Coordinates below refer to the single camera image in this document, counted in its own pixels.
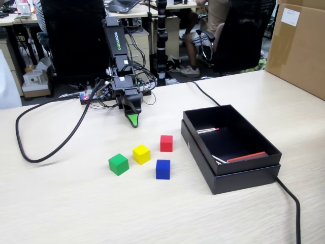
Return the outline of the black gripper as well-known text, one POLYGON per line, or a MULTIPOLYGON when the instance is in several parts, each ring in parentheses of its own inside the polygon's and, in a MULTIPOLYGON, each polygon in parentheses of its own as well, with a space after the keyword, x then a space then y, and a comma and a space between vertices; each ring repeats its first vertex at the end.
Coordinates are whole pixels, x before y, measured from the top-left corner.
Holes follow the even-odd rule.
POLYGON ((134 84, 134 76, 113 77, 111 82, 112 97, 123 95, 123 107, 126 118, 133 128, 139 125, 139 114, 142 111, 143 94, 134 84))

